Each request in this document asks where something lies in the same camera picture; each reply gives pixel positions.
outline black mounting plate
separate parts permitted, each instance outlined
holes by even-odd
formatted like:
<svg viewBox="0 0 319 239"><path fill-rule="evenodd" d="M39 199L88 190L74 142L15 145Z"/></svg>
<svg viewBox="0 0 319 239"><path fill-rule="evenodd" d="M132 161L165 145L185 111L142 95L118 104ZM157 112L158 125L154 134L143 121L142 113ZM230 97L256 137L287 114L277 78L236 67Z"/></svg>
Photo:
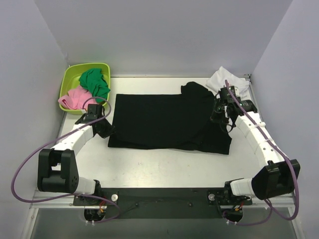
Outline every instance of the black mounting plate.
<svg viewBox="0 0 319 239"><path fill-rule="evenodd" d="M208 195L222 195L224 188L102 188L102 191L108 200L113 194L118 195L119 219L207 219L221 218L218 207ZM98 206L99 203L75 197L73 205ZM220 200L220 206L233 204ZM114 206L107 207L105 217L117 212Z"/></svg>

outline white clip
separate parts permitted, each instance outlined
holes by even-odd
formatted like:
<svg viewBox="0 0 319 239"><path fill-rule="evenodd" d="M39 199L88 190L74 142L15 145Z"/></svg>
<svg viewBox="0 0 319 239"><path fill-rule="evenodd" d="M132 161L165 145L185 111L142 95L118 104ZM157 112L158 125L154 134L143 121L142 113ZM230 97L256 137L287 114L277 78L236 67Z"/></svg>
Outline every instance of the white clip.
<svg viewBox="0 0 319 239"><path fill-rule="evenodd" d="M261 122L261 123L254 124L253 126L250 126L250 129L257 128L257 127L265 127L265 126L266 126L265 122Z"/></svg>

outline green cloth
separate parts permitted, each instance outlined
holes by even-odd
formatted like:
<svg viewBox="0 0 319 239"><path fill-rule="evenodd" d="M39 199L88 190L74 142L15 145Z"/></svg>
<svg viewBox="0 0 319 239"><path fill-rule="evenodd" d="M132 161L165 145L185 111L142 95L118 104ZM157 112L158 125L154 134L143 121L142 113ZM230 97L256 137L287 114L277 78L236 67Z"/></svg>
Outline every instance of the green cloth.
<svg viewBox="0 0 319 239"><path fill-rule="evenodd" d="M110 89L108 83L103 79L101 68L92 68L82 74L79 79L80 86L85 90L88 90L92 96L99 96L107 99ZM97 103L103 102L104 100L96 99Z"/></svg>

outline plastic laundry basket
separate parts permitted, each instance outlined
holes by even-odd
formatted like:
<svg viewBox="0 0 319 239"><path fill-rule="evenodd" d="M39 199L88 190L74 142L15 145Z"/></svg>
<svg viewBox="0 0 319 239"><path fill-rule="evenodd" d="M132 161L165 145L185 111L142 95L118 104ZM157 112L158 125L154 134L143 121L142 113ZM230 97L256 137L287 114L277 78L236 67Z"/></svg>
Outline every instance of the plastic laundry basket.
<svg viewBox="0 0 319 239"><path fill-rule="evenodd" d="M68 69L66 69L64 73L64 77L62 80L62 85L61 85L61 90L60 90L60 97L64 96L68 93L70 89L76 88L78 85L80 85L79 79L82 75L87 70L90 70L91 68L101 68L102 69L102 74L104 76L104 80L106 83L108 83L109 89L111 88L111 79L110 79L110 67L105 64L105 63L85 63L85 64L79 64L79 65L74 65L70 66ZM82 115L83 113L81 110L70 110L64 108L61 104L60 108L63 111L66 111L68 113L71 113L73 115Z"/></svg>

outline pink cloth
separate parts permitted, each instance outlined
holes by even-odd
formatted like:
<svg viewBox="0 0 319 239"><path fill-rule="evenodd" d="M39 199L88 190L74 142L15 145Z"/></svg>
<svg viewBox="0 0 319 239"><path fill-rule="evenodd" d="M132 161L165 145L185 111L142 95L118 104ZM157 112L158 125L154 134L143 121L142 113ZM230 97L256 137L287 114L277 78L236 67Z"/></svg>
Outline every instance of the pink cloth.
<svg viewBox="0 0 319 239"><path fill-rule="evenodd" d="M68 95L62 96L59 98L58 102L65 107L66 109L70 110L81 110L83 103L92 97L92 94L83 89L82 86L78 86L75 89L71 89L68 91ZM97 104L95 99L90 99L84 106L87 110L88 104Z"/></svg>

